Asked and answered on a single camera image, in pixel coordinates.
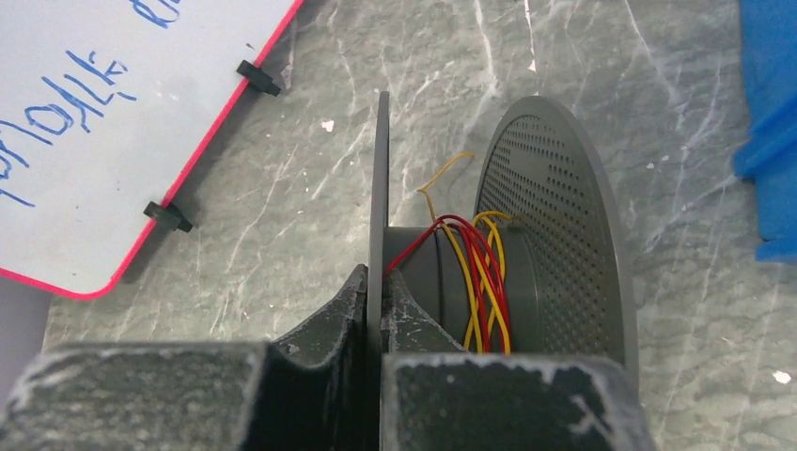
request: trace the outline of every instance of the marble surface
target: marble surface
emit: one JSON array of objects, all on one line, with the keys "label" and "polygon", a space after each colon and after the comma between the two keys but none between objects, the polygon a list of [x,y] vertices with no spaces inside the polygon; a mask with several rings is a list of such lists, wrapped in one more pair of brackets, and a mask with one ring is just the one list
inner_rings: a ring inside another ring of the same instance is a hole
[{"label": "marble surface", "polygon": [[659,446],[797,449],[797,268],[754,262],[753,187],[729,168],[740,46],[735,0],[308,0],[267,62],[283,95],[244,99],[180,193],[198,228],[153,240],[108,297],[56,300],[46,344],[281,335],[366,261],[377,91],[404,226],[463,150],[432,193],[470,214],[500,116],[539,93],[586,125],[629,228]]}]

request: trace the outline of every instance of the blue foam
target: blue foam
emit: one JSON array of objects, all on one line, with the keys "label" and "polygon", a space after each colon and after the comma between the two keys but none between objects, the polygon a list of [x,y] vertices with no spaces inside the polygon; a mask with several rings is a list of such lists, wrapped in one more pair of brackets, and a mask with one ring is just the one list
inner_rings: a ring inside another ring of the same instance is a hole
[{"label": "blue foam", "polygon": [[750,141],[734,156],[756,183],[761,261],[797,263],[797,2],[742,0]]}]

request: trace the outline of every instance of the red wire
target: red wire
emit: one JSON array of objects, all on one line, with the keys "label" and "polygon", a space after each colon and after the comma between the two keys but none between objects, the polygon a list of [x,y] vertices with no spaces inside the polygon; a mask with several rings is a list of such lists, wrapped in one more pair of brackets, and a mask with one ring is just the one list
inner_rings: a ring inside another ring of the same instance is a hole
[{"label": "red wire", "polygon": [[401,254],[398,254],[398,256],[394,258],[389,265],[387,265],[387,268],[384,270],[384,273],[388,274],[389,272],[393,271],[399,265],[399,263],[401,263],[401,260],[403,260],[409,254],[414,252],[415,249],[417,249],[423,243],[423,241],[425,241],[429,237],[429,235],[431,235],[434,229],[436,229],[437,226],[439,226],[442,223],[443,219],[440,218],[438,218],[437,221],[432,223],[431,226],[420,237],[417,238],[417,240],[413,241],[412,244],[410,244],[406,249],[404,249],[404,251]]},{"label": "red wire", "polygon": [[481,346],[484,348],[485,352],[490,352],[492,350],[490,344],[490,331],[487,328],[487,305],[484,303],[484,293],[481,292],[481,274],[478,272],[476,267],[476,258],[474,256],[474,248],[475,244],[473,243],[473,236],[465,227],[457,224],[449,224],[449,227],[456,230],[457,233],[460,234],[462,238],[462,243],[465,245],[465,250],[468,254],[468,268],[471,272],[471,279],[473,281],[474,292],[477,296],[478,301],[478,324],[479,328],[481,328]]},{"label": "red wire", "polygon": [[508,303],[507,303],[507,294],[506,294],[505,287],[504,287],[504,279],[501,277],[501,271],[500,271],[500,268],[498,268],[498,264],[497,264],[498,263],[498,259],[495,257],[495,253],[492,251],[491,246],[489,246],[487,244],[487,240],[484,238],[484,236],[482,235],[481,231],[479,231],[475,226],[473,226],[471,223],[469,223],[464,218],[462,218],[460,216],[457,216],[457,215],[454,215],[454,214],[445,214],[443,216],[440,216],[440,218],[438,218],[438,219],[439,220],[440,219],[442,219],[442,220],[450,219],[450,220],[457,221],[457,222],[463,224],[465,226],[465,228],[470,229],[471,232],[473,233],[473,235],[475,235],[481,241],[482,246],[484,247],[485,251],[487,251],[487,254],[490,257],[490,261],[494,262],[492,267],[495,270],[494,272],[495,272],[495,275],[497,276],[498,282],[496,284],[494,284],[493,286],[491,286],[491,288],[493,289],[493,293],[495,293],[496,301],[498,301],[499,308],[501,310],[501,314],[504,316],[504,319],[507,320],[507,332],[511,334],[511,328],[509,326],[509,321],[508,321],[509,311],[508,311]]},{"label": "red wire", "polygon": [[[484,238],[484,235],[481,233],[479,229],[473,226],[471,223],[466,221],[464,218],[454,215],[454,214],[446,214],[443,215],[437,220],[432,223],[432,225],[415,241],[413,241],[410,246],[407,247],[401,254],[399,254],[387,268],[384,270],[384,273],[387,274],[393,271],[399,263],[409,256],[412,252],[414,252],[433,232],[437,227],[442,224],[445,220],[452,220],[460,223],[459,225],[456,224],[448,224],[451,228],[457,230],[462,238],[462,242],[465,244],[467,254],[468,254],[468,265],[470,266],[471,277],[474,281],[474,288],[477,292],[477,299],[479,302],[478,308],[480,309],[481,314],[479,316],[479,325],[482,329],[482,345],[486,351],[490,350],[490,332],[487,330],[487,310],[486,305],[484,303],[484,294],[482,293],[480,286],[481,286],[481,274],[478,272],[476,268],[476,258],[479,258],[482,262],[483,267],[487,267],[487,260],[485,259],[484,254],[482,254],[481,247],[484,248],[485,253],[490,258],[490,261],[493,262],[491,267],[487,268],[488,270],[485,271],[485,275],[487,275],[487,279],[485,282],[490,286],[492,292],[495,294],[496,301],[498,303],[498,308],[501,311],[501,314],[506,319],[507,325],[507,332],[511,334],[511,329],[509,326],[509,311],[508,311],[508,303],[507,303],[507,294],[506,294],[506,287],[504,286],[504,279],[501,277],[501,271],[498,265],[498,259],[495,257],[495,253],[492,251],[490,245],[487,244],[487,240]],[[504,342],[504,335],[501,334],[501,347],[503,350],[506,349],[506,343]]]}]

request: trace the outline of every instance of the white board surface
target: white board surface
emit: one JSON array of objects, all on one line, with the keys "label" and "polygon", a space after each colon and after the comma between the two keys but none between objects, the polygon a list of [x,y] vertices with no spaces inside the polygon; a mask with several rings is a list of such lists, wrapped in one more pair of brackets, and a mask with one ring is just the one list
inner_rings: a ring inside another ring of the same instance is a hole
[{"label": "white board surface", "polygon": [[0,275],[109,290],[299,3],[0,0]]}]

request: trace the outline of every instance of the gray circular plate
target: gray circular plate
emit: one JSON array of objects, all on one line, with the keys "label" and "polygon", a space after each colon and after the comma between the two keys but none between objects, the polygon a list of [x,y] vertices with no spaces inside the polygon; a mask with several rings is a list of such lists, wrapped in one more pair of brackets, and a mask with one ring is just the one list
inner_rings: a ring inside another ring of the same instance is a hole
[{"label": "gray circular plate", "polygon": [[529,97],[501,119],[488,147],[476,212],[501,210],[532,259],[546,354],[605,355],[638,379],[636,313],[617,204],[578,120]]}]

